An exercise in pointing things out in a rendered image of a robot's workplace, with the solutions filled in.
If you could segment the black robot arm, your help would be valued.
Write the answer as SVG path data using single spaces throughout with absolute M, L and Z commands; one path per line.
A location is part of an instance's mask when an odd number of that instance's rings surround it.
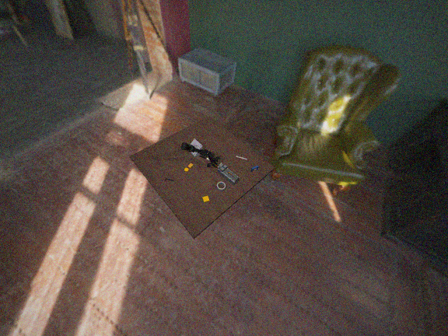
M 182 143 L 182 146 L 181 146 L 181 148 L 182 148 L 182 150 L 184 150 L 184 151 L 188 151 L 188 152 L 198 152 L 198 153 L 200 153 L 202 156 L 206 156 L 206 157 L 208 157 L 208 158 L 212 158 L 212 163 L 213 162 L 217 162 L 218 161 L 218 156 L 216 156 L 216 157 L 214 157 L 215 156 L 215 154 L 214 153 L 212 153 L 212 152 L 209 152 L 207 149 L 196 149 L 193 145 L 188 145 L 188 143 L 186 143 L 186 142 L 183 142 Z M 206 155 L 207 154 L 207 155 Z

